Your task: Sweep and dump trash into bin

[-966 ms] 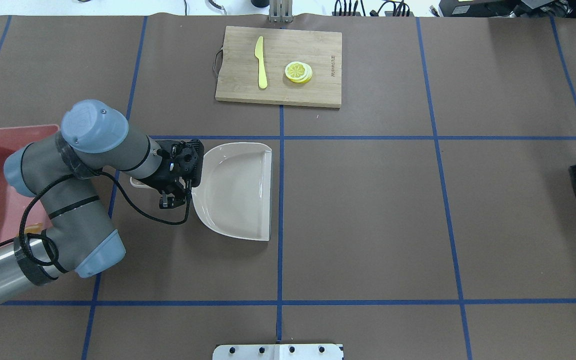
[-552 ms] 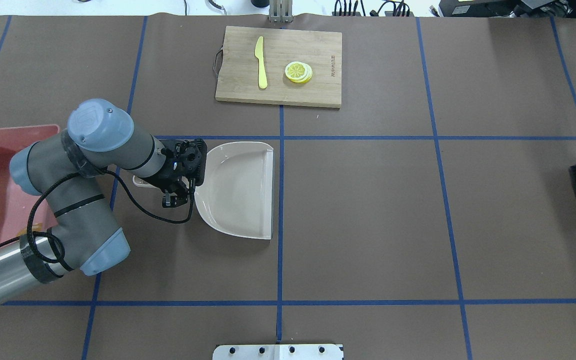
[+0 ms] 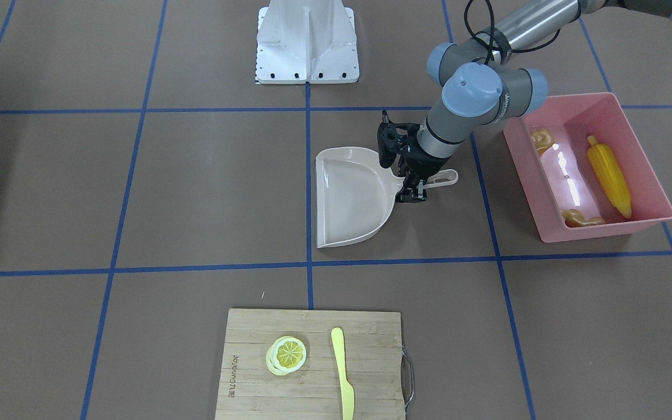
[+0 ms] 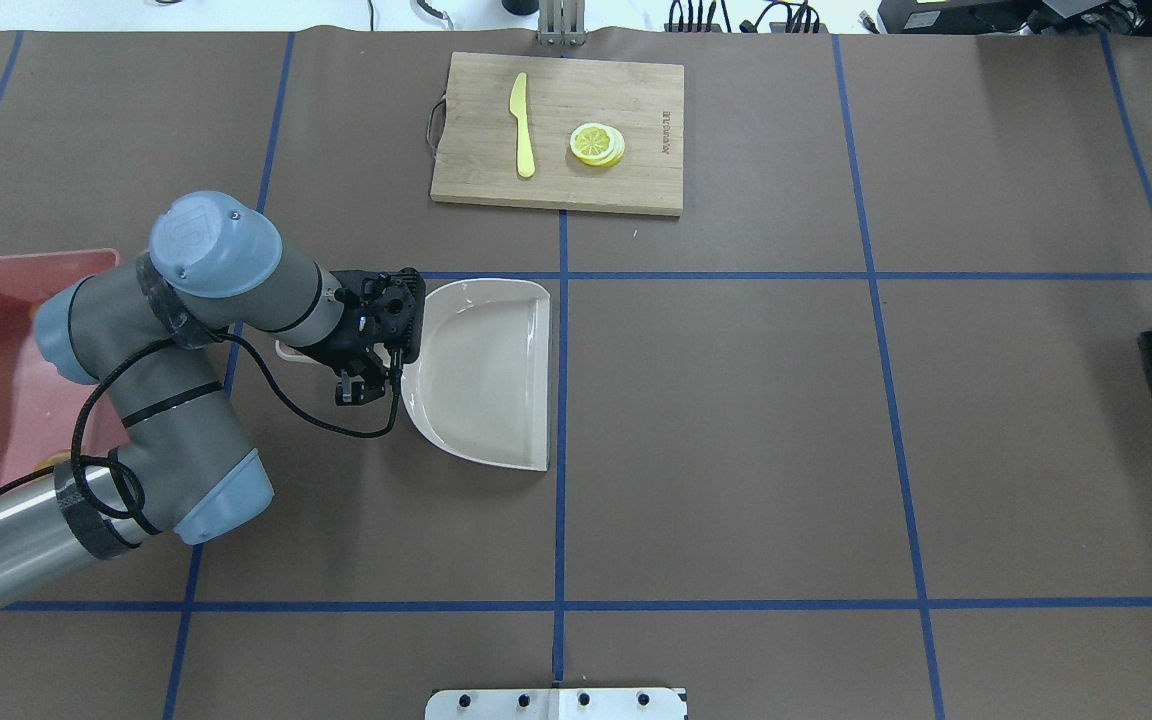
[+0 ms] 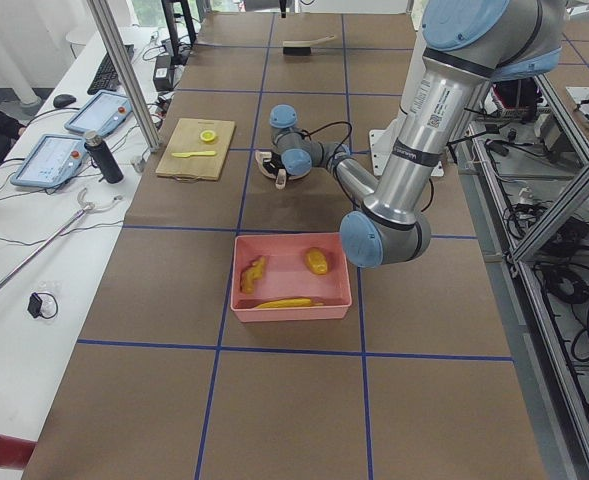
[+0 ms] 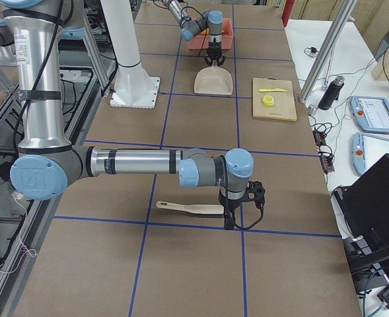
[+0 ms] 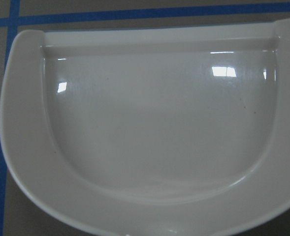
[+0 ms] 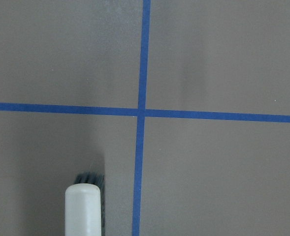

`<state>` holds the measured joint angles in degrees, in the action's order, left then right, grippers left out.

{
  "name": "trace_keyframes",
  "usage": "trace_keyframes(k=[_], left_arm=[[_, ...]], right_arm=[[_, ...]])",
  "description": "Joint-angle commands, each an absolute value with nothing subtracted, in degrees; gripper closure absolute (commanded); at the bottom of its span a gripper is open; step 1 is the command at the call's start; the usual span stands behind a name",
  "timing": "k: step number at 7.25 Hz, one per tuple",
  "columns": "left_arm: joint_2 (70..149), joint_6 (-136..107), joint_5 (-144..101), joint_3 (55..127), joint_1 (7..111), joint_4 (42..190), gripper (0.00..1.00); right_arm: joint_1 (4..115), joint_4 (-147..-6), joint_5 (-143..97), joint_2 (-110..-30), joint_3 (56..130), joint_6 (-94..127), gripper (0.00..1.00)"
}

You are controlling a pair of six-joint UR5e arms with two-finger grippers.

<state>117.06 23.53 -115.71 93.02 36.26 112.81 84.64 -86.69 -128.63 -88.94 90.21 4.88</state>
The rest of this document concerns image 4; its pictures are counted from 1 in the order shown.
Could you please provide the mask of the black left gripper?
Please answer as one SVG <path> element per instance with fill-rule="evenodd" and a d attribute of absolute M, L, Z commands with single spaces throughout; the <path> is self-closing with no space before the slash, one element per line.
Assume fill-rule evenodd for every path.
<path fill-rule="evenodd" d="M 335 327 L 311 344 L 311 359 L 338 372 L 334 402 L 367 406 L 385 397 L 406 365 L 419 359 L 426 283 L 412 266 L 397 272 L 339 270 L 329 300 Z"/>

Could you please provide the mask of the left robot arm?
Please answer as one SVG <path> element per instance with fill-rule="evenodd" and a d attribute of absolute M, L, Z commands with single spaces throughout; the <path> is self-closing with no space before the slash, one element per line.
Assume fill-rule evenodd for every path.
<path fill-rule="evenodd" d="M 268 509 L 273 483 L 206 347 L 243 348 L 291 406 L 233 329 L 270 334 L 338 374 L 339 406 L 391 397 L 391 430 L 425 297 L 414 268 L 324 270 L 228 194 L 173 200 L 136 260 L 81 279 L 35 316 L 41 357 L 91 395 L 67 457 L 0 488 L 0 609 L 166 530 L 197 546 Z"/>

